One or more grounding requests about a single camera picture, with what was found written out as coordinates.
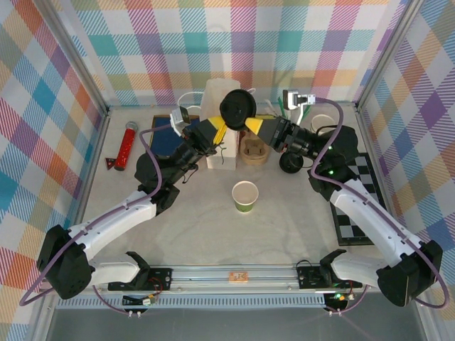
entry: black round object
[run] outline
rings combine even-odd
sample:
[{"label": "black round object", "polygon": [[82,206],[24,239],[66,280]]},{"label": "black round object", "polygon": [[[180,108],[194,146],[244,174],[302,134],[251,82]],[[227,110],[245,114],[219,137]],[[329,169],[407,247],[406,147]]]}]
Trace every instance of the black round object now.
[{"label": "black round object", "polygon": [[245,130],[248,117],[256,116],[256,101],[246,90],[236,89],[229,92],[220,104],[221,117],[232,130]]},{"label": "black round object", "polygon": [[279,158],[279,167],[288,174],[295,174],[304,166],[304,157],[295,153],[283,153]]}]

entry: paper cup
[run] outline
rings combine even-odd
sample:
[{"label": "paper cup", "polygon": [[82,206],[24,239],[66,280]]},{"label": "paper cup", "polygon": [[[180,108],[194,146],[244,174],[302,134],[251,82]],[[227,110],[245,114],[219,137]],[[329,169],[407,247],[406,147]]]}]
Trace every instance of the paper cup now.
[{"label": "paper cup", "polygon": [[[335,120],[332,119],[330,116],[325,114],[316,115],[311,120],[311,131],[316,133],[319,128],[322,126],[333,126],[335,124]],[[334,128],[322,128],[319,131],[319,135],[326,133],[327,131],[333,130]]]},{"label": "paper cup", "polygon": [[234,198],[235,206],[243,213],[251,211],[257,197],[259,197],[259,190],[250,181],[240,181],[232,189],[232,198]]}]

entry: black and white checkered board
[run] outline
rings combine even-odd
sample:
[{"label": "black and white checkered board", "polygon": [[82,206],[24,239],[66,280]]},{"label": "black and white checkered board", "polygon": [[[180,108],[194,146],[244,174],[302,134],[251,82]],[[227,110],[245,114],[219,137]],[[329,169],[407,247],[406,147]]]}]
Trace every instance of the black and white checkered board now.
[{"label": "black and white checkered board", "polygon": [[[373,170],[370,157],[367,153],[360,153],[359,157],[355,158],[348,164],[349,168],[359,175],[360,181],[365,186],[371,196],[378,201],[381,206],[385,207],[384,199],[382,198],[379,189],[378,180]],[[338,244],[342,247],[348,245],[373,245],[370,239],[363,233],[342,210],[331,205],[333,222],[335,223],[336,235]]]}]

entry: table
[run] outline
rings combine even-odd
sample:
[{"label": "table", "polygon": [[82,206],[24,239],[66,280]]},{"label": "table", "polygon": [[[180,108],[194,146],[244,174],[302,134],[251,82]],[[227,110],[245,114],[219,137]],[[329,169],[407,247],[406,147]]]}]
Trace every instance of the table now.
[{"label": "table", "polygon": [[[345,125],[356,129],[354,108],[344,104]],[[136,190],[135,163],[144,147],[136,139],[124,172],[107,170],[106,157],[115,157],[128,121],[140,130],[151,126],[155,114],[168,114],[171,107],[119,108],[112,110],[109,128],[97,165],[84,220],[91,219],[121,202]],[[191,109],[190,114],[197,114]],[[302,126],[309,127],[313,115],[334,110],[314,106]],[[263,166],[246,166],[241,159],[237,170],[211,170],[204,166],[185,184],[171,208],[148,222],[137,225],[107,245],[100,256],[118,256],[136,251],[150,264],[293,264],[300,259],[318,262],[339,248],[329,204],[315,193],[306,171],[289,175],[278,166],[279,154],[271,152]],[[259,188],[253,211],[235,209],[231,198],[234,184],[249,180]],[[380,257],[374,246],[349,247],[349,251]]]}]

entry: white cable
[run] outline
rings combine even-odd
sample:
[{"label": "white cable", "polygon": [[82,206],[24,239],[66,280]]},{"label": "white cable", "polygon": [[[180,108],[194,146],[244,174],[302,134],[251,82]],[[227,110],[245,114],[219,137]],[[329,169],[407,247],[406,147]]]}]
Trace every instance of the white cable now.
[{"label": "white cable", "polygon": [[190,91],[185,94],[182,94],[178,99],[177,99],[177,105],[180,106],[180,101],[183,97],[185,97],[187,94],[204,94],[202,91]]},{"label": "white cable", "polygon": [[270,100],[269,100],[269,99],[264,99],[264,101],[267,103],[267,105],[269,106],[269,108],[272,110],[273,115],[274,115],[275,117],[278,117],[279,115],[278,115],[278,113],[275,111],[275,108],[273,107],[273,105],[272,105],[272,103],[270,102]]},{"label": "white cable", "polygon": [[186,109],[191,109],[191,108],[198,108],[200,110],[200,107],[198,105],[190,105]]},{"label": "white cable", "polygon": [[304,118],[304,107],[305,107],[304,105],[300,106],[300,115],[296,122],[297,126],[300,126],[301,120]]}]

